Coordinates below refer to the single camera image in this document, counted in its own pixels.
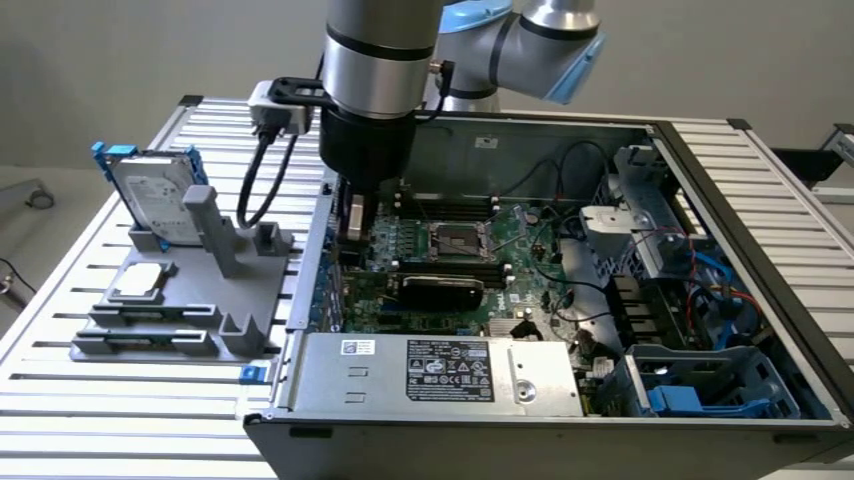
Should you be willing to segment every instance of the metal frame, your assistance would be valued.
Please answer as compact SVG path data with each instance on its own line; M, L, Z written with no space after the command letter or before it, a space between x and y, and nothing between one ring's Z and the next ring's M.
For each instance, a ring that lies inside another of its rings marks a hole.
M854 288L852 270L840 265L817 266L825 261L840 264L852 260L837 253L828 259L820 256L828 250L841 251L837 240L820 231L821 224L820 230L802 229L813 225L809 218L784 218L812 215L753 142L724 120L560 117L593 123L609 119L620 124L672 121L737 214L745 215L748 229L796 294L829 285L837 278ZM227 214L234 212L255 145L250 131L249 108L242 101L206 99L174 112L151 145L157 149L199 147ZM314 198L326 175L317 141L317 130L301 138L270 214L283 228L298 228L298 248L306 246ZM262 166L259 192L270 186L282 152L283 146L277 144ZM750 172L748 180L757 181L745 182L748 175L740 176L740 172ZM0 478L275 478L234 420L235 414L269 404L273 374L266 385L242 386L238 365L95 365L68 360L71 335L86 322L80 315L101 297L95 291L109 286L130 250L126 227L118 226L130 223L130 216L118 205L114 195L0 340ZM801 255L793 256L792 249ZM293 265L299 265L302 255L294 254ZM294 269L283 284L271 335L286 356L301 344L302 333L289 335L285 327L299 283ZM844 301L854 297L842 296ZM816 303L808 302L808 310L854 363L850 315L845 310L840 315L822 311ZM285 373L275 372L275 377ZM601 445L588 437L585 441ZM854 459L832 468L854 469ZM836 480L837 473L842 479L850 472L825 472L826 478ZM790 480L796 475L789 471L772 478Z

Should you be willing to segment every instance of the robotic arm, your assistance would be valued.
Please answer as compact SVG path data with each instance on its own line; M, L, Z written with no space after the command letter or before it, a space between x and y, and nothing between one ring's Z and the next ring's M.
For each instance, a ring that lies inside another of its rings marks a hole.
M437 111L497 110L485 99L499 86L569 103L604 41L593 0L532 0L522 14L511 8L511 0L333 0L322 81L258 85L259 131L302 134L321 108L321 157L346 180L346 240L367 238L379 184L406 169L434 56L459 71L442 68Z

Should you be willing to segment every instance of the floor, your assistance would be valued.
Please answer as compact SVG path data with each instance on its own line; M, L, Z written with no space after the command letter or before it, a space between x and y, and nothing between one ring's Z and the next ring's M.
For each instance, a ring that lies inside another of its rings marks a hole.
M12 205L0 211L0 257L12 262L36 287L75 243L80 232L113 193L95 169L0 167L0 188L40 178L55 196L48 210ZM18 312L0 303L0 336Z

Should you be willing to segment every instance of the power supply label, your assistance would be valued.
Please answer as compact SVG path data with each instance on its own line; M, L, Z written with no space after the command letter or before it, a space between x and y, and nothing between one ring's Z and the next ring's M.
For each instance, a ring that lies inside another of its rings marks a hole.
M490 344L409 340L406 395L415 402L494 402Z

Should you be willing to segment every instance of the white wall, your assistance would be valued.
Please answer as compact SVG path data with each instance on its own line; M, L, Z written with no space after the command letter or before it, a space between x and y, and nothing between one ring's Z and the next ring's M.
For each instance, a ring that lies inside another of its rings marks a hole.
M309 76L326 3L2 0L0 163L90 167L92 141L147 143L183 94L243 97L258 79ZM598 9L610 41L576 103L506 94L505 108L745 117L781 146L813 146L854 121L854 2Z

